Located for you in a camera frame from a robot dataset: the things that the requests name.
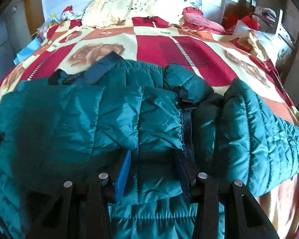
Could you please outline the cream folded quilt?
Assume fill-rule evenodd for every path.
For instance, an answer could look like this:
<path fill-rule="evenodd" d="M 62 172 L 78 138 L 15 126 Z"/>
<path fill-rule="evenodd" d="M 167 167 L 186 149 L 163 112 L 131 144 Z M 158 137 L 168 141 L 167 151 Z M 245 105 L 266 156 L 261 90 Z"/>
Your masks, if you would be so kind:
<path fill-rule="evenodd" d="M 185 0 L 91 0 L 81 23 L 101 29 L 134 17 L 159 17 L 178 24 L 183 10 L 190 6 Z"/>

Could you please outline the light blue bag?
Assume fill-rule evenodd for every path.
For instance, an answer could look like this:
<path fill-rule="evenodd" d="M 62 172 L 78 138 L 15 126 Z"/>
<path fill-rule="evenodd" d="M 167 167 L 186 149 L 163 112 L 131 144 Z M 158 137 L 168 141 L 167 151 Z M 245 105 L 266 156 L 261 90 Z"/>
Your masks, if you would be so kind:
<path fill-rule="evenodd" d="M 17 65 L 21 61 L 27 59 L 32 53 L 34 53 L 38 48 L 40 48 L 41 43 L 38 38 L 34 38 L 25 48 L 17 53 L 14 59 L 14 64 Z"/>

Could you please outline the pink ruffled pillow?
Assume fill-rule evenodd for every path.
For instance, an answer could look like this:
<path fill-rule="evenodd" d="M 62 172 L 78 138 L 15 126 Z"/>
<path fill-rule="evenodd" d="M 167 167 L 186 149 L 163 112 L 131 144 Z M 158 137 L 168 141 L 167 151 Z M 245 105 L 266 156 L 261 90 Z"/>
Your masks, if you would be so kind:
<path fill-rule="evenodd" d="M 182 14 L 184 17 L 184 24 L 182 27 L 185 29 L 208 31 L 219 35 L 226 34 L 226 30 L 223 26 L 205 18 L 203 12 L 198 8 L 186 7 Z"/>

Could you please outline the grey wardrobe cabinet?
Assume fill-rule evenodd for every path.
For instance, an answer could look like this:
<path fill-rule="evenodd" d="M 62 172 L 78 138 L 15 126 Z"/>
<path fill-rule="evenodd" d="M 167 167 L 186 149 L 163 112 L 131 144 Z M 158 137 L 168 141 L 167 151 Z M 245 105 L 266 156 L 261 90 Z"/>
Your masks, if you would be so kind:
<path fill-rule="evenodd" d="M 23 0 L 12 0 L 0 16 L 0 81 L 13 68 L 17 53 L 32 41 Z"/>

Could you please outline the wooden door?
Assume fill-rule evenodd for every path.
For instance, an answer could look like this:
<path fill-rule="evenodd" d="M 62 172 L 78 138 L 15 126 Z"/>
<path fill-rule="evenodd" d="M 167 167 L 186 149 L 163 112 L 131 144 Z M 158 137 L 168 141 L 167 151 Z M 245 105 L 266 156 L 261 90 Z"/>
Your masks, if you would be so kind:
<path fill-rule="evenodd" d="M 38 28 L 45 22 L 42 0 L 23 0 L 25 6 L 25 14 L 30 35 L 34 35 Z"/>

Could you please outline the red cream patterned bed blanket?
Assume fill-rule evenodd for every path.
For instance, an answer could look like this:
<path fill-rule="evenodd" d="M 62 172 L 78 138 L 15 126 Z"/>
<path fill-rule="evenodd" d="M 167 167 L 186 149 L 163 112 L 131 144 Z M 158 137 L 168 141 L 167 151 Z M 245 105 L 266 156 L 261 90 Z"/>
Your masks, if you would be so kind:
<path fill-rule="evenodd" d="M 136 17 L 126 27 L 105 30 L 72 22 L 52 27 L 42 46 L 1 81 L 0 103 L 23 81 L 49 78 L 57 70 L 78 74 L 111 52 L 126 60 L 162 68 L 181 65 L 220 95 L 225 94 L 234 79 L 240 79 L 275 115 L 299 127 L 299 112 L 281 89 L 271 61 L 261 61 L 252 50 L 243 50 L 238 37 L 208 32 L 194 35 L 158 17 Z M 299 174 L 255 198 L 280 238 L 299 236 Z"/>

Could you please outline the santa plush toy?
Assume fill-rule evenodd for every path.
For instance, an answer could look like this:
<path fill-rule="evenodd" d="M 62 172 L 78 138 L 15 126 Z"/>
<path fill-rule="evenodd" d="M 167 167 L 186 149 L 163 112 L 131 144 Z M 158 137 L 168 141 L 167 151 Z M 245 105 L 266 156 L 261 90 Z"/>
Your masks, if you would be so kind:
<path fill-rule="evenodd" d="M 70 5 L 70 6 L 67 6 L 63 11 L 62 11 L 62 14 L 61 14 L 61 18 L 60 20 L 61 21 L 67 21 L 69 20 L 72 16 L 74 16 L 75 13 L 73 11 L 73 7 Z"/>

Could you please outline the teal quilted puffer jacket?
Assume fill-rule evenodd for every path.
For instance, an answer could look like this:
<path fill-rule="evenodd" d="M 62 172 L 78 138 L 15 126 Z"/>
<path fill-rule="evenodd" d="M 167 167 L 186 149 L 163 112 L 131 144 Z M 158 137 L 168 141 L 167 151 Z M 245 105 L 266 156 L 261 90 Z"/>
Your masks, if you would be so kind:
<path fill-rule="evenodd" d="M 194 72 L 111 52 L 78 74 L 23 81 L 0 103 L 0 224 L 25 238 L 66 182 L 88 187 L 123 154 L 108 206 L 113 238 L 190 238 L 198 205 L 175 156 L 255 197 L 299 174 L 299 127 L 244 81 L 224 95 Z"/>

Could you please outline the white pillow with pattern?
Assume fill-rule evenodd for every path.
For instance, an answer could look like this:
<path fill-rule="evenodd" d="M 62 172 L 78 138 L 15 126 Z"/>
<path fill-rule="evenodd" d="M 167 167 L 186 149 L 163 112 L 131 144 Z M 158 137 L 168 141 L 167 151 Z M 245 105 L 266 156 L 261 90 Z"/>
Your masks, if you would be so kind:
<path fill-rule="evenodd" d="M 265 51 L 267 57 L 272 61 L 274 66 L 279 66 L 280 64 L 285 64 L 290 59 L 292 54 L 292 48 L 287 42 L 292 43 L 289 33 L 282 26 L 278 34 L 267 33 L 262 31 L 257 31 L 250 29 L 241 20 L 237 22 L 234 29 L 234 35 L 246 34 L 247 31 L 253 31 L 260 44 L 260 49 Z"/>

